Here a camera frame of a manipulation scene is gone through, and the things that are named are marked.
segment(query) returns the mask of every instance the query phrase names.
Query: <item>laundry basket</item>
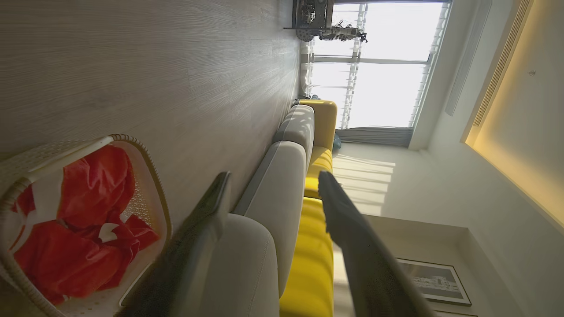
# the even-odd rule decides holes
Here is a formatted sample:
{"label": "laundry basket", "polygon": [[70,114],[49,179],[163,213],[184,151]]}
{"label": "laundry basket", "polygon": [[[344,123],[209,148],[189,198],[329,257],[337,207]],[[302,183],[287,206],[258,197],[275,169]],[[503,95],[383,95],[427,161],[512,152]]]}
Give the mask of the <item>laundry basket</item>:
{"label": "laundry basket", "polygon": [[[11,208],[31,183],[111,144],[127,153],[135,175],[135,193],[123,215],[135,214],[159,235],[129,264],[118,287],[94,292],[87,298],[70,298],[54,306],[35,288],[8,250],[23,225]],[[65,140],[40,146],[0,162],[0,275],[26,295],[47,316],[113,316],[121,301],[156,260],[170,239],[171,224],[157,171],[145,146],[137,139],[112,134],[97,140]]]}

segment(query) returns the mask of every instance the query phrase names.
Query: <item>framed picture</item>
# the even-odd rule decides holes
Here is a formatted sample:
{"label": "framed picture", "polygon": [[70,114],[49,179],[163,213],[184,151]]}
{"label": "framed picture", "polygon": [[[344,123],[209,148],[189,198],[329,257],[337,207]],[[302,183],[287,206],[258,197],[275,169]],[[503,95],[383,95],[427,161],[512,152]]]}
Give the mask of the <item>framed picture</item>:
{"label": "framed picture", "polygon": [[398,259],[398,262],[428,300],[463,306],[472,305],[453,266],[406,259]]}
{"label": "framed picture", "polygon": [[476,315],[458,314],[456,312],[439,311],[439,310],[435,310],[435,313],[437,313],[437,317],[478,317]]}

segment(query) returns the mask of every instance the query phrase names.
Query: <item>yellow cushion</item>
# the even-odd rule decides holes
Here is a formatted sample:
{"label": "yellow cushion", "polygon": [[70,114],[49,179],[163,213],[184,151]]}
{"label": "yellow cushion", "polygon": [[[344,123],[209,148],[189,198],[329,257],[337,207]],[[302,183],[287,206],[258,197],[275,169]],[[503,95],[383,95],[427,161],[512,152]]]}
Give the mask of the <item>yellow cushion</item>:
{"label": "yellow cushion", "polygon": [[328,148],[313,147],[306,174],[306,188],[303,194],[305,197],[319,199],[319,172],[323,170],[333,172],[333,154]]}
{"label": "yellow cushion", "polygon": [[325,228],[323,203],[304,198],[280,316],[333,316],[333,243]]}

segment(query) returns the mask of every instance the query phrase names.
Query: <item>curtain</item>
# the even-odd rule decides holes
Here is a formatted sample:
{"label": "curtain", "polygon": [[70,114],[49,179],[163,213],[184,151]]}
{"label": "curtain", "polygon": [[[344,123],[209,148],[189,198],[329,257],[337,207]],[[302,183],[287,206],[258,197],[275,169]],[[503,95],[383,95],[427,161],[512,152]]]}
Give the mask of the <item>curtain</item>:
{"label": "curtain", "polygon": [[413,135],[413,128],[386,126],[354,127],[346,130],[336,130],[335,133],[343,142],[408,147]]}

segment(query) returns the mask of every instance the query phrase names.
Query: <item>red fabric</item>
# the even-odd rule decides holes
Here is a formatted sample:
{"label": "red fabric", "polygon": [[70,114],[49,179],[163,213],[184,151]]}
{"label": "red fabric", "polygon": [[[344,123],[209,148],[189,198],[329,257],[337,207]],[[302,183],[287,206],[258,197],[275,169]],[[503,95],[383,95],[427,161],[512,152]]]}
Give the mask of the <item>red fabric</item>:
{"label": "red fabric", "polygon": [[[64,301],[63,295],[86,297],[118,286],[137,252],[159,239],[135,215],[126,223],[120,220],[135,192],[124,150],[105,146],[63,172],[58,220],[35,225],[14,254],[28,278],[55,305]],[[35,209],[31,186],[16,203],[25,215]],[[100,229],[108,222],[118,224],[112,230],[117,240],[102,243]]]}
{"label": "red fabric", "polygon": [[63,294],[86,297],[99,289],[114,276],[122,257],[118,248],[81,238],[56,221],[35,225],[14,254],[28,278],[55,305],[64,301]]}
{"label": "red fabric", "polygon": [[127,207],[134,191],[127,154],[105,146],[64,168],[58,218],[76,228],[102,225],[110,210]]}

